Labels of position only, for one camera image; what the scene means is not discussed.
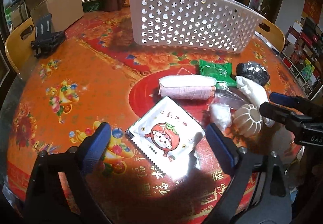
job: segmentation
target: wooden chair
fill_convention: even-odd
[[[27,37],[28,29],[32,33]],[[24,64],[34,54],[30,43],[35,40],[35,28],[32,18],[19,25],[5,41],[4,50],[14,71],[21,77]]]
[[[275,24],[267,19],[264,19],[256,31],[264,36],[279,52],[281,52],[285,45],[285,36],[283,32]]]

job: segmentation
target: cardboard box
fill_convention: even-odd
[[[34,24],[52,14],[52,32],[64,31],[84,14],[81,0],[25,0]]]
[[[26,15],[24,4],[18,5],[18,7],[14,11],[10,12],[10,18],[13,28],[18,27],[25,20],[27,20],[28,17]]]

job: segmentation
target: perforated basket wall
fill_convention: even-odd
[[[143,45],[176,45],[240,53],[263,16],[234,0],[130,0],[133,37]]]

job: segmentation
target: green bag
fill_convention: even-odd
[[[219,64],[200,60],[200,74],[215,78],[217,81],[215,87],[217,89],[237,86],[235,80],[230,77],[232,74],[232,63]]]

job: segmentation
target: red box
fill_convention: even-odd
[[[290,66],[292,66],[292,63],[289,61],[289,59],[285,58],[283,60],[283,62],[287,65],[288,68],[290,68]]]
[[[305,34],[305,33],[302,33],[302,34],[301,34],[301,38],[306,42],[306,44],[307,44],[309,47],[311,47],[311,46],[312,46],[313,41],[311,41],[311,40],[306,36],[306,34]]]

